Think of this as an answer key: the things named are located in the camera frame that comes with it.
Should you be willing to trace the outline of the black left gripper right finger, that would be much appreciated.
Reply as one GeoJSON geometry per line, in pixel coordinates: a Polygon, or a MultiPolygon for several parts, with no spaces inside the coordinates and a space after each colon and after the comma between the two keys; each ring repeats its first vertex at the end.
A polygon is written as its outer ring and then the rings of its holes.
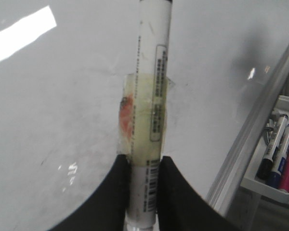
{"type": "Polygon", "coordinates": [[[195,192],[169,156],[159,165],[157,214],[161,231],[239,230],[195,192]]]}

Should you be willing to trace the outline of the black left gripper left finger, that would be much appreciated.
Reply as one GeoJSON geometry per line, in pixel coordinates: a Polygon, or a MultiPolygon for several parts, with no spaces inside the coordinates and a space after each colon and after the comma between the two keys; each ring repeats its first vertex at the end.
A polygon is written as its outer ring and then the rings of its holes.
{"type": "Polygon", "coordinates": [[[130,165],[117,155],[110,171],[92,195],[51,231],[122,231],[129,200],[130,165]]]}

